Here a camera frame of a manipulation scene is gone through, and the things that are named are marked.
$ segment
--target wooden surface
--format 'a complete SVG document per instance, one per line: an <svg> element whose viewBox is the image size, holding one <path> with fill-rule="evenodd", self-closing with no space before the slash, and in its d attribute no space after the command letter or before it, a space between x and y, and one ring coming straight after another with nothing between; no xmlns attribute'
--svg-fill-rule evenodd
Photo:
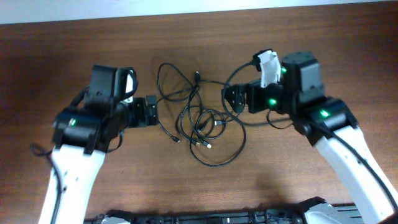
<svg viewBox="0 0 398 224"><path fill-rule="evenodd" d="M158 94L156 72L171 62L193 79L225 81L261 49L280 57L312 51L329 95L357 117L369 148L398 188L398 3L261 9L0 26L0 220L36 223L50 167L28 150L47 149L55 115L90 81L94 63L133 66L137 96ZM254 68L237 82L259 77ZM164 70L165 91L185 86ZM205 104L222 109L221 87L202 85ZM182 105L161 103L159 116L173 130ZM245 114L246 121L265 114ZM292 128L247 128L244 152L226 167L199 164L188 142L175 144L158 127L126 131L123 146L100 170L86 216L109 209L180 213L267 208L314 196L331 203L350 196L319 153ZM213 161L237 150L242 131L228 126L211 149Z"/></svg>

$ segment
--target robotic arm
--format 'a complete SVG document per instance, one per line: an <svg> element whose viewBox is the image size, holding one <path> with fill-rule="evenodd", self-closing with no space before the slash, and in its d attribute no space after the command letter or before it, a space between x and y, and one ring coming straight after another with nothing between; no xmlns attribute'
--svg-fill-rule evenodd
<svg viewBox="0 0 398 224"><path fill-rule="evenodd" d="M294 128L338 174L366 223L379 223L398 212L397 191L374 160L349 108L325 96L319 63L310 52L289 54L280 66L276 52L263 50L248 65L262 72L261 79L233 86L228 81L222 92L236 113L247 104L250 113L269 109L288 114ZM308 223L330 221L319 213L305 213L305 218Z"/></svg>
<svg viewBox="0 0 398 224"><path fill-rule="evenodd" d="M95 65L90 88L57 115L53 169L39 223L83 223L110 141L119 135L120 146L126 128L158 124L156 97L133 99L137 86L134 69Z"/></svg>

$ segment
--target green indicator light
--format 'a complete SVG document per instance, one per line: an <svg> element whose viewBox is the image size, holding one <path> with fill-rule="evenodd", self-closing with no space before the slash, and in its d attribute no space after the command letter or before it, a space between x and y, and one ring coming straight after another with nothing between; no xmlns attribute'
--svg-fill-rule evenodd
<svg viewBox="0 0 398 224"><path fill-rule="evenodd" d="M268 103L269 103L270 106L274 106L274 105L276 105L277 102L274 99L269 99Z"/></svg>
<svg viewBox="0 0 398 224"><path fill-rule="evenodd" d="M329 117L329 113L328 112L326 112L325 110L321 110L320 111L321 112L321 115L323 116L323 118L327 118L327 117Z"/></svg>

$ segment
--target wooden table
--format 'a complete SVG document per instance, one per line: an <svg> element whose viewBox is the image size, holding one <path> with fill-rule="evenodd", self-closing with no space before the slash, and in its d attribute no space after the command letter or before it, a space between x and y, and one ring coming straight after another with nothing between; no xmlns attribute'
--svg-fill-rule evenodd
<svg viewBox="0 0 398 224"><path fill-rule="evenodd" d="M36 223L50 167L28 150L47 149L52 121L90 82L94 63L133 66L137 96L157 94L156 75L171 62L193 80L225 81L259 50L280 57L312 51L326 92L344 99L357 117L374 157L398 188L398 3L345 4L232 12L144 16L0 26L0 220ZM259 78L254 68L236 82ZM186 84L163 72L166 92ZM221 87L202 84L205 105L221 110ZM160 120L173 133L182 104L161 103ZM246 121L265 113L244 114ZM91 192L86 216L109 209L182 213L268 208L320 196L351 202L326 160L293 128L247 128L243 153L210 168L158 127L130 129L107 156ZM220 161L233 154L242 131L231 123L213 147L199 148Z"/></svg>

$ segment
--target white background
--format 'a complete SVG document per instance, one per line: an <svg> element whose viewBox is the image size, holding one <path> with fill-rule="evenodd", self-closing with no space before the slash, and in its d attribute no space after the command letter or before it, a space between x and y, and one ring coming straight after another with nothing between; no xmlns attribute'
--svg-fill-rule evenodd
<svg viewBox="0 0 398 224"><path fill-rule="evenodd" d="M372 0L0 0L0 24L371 1Z"/></svg>

